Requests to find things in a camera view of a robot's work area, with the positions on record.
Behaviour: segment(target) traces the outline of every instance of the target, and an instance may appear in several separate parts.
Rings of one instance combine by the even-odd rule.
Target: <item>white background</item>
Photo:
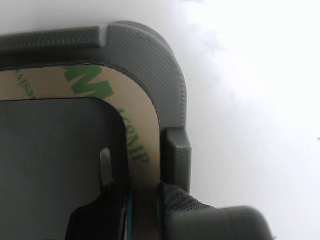
[[[320,236],[320,16],[308,0],[2,0],[0,33],[148,25],[185,76],[191,194],[263,212],[277,240]]]

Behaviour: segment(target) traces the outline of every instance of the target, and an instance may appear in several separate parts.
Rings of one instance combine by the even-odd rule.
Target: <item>gray 3d printed part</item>
[[[166,148],[162,133],[166,128],[183,130],[186,127],[187,94],[173,52],[154,30],[123,21],[107,26],[19,33],[0,38],[0,71],[81,64],[113,68],[133,79],[147,93],[159,120],[161,162],[166,161],[162,157]],[[174,162],[178,164],[180,160],[191,161],[180,158]],[[165,168],[161,170],[161,178],[167,175],[164,171]],[[188,191],[190,176],[182,173],[178,184]],[[184,178],[187,183],[181,184]]]

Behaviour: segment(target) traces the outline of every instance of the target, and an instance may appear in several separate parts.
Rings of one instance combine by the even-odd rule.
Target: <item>textured plastic surface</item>
[[[103,47],[105,28],[88,26],[0,36],[0,53],[52,48]]]
[[[71,213],[101,192],[100,152],[128,183],[125,125],[94,98],[0,101],[0,239],[64,239]]]
[[[167,128],[161,159],[161,179],[190,191],[191,145],[184,128]]]

